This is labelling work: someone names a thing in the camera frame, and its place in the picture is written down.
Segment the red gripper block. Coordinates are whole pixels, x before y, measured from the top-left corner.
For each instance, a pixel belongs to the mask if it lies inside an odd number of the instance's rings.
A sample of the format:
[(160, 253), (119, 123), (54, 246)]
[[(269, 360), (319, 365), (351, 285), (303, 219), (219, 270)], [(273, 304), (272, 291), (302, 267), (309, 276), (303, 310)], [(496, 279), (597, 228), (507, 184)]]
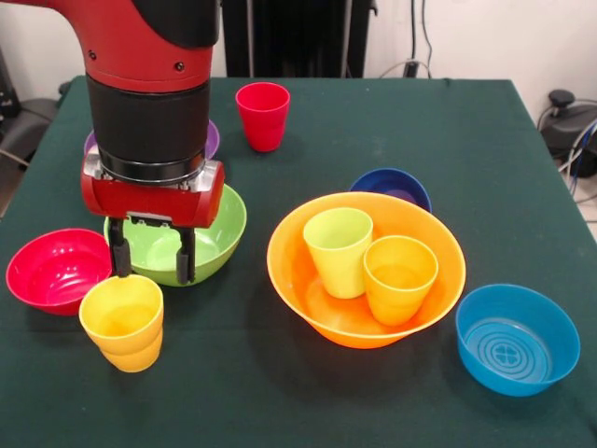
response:
[(123, 233), (125, 217), (153, 218), (175, 226), (181, 247), (176, 276), (181, 285), (195, 280), (195, 230), (208, 228), (217, 215), (225, 180), (224, 165), (207, 161), (188, 181), (170, 186), (143, 185), (106, 177), (97, 151), (84, 156), (81, 190), (92, 213), (109, 218), (113, 273), (132, 273), (130, 246)]

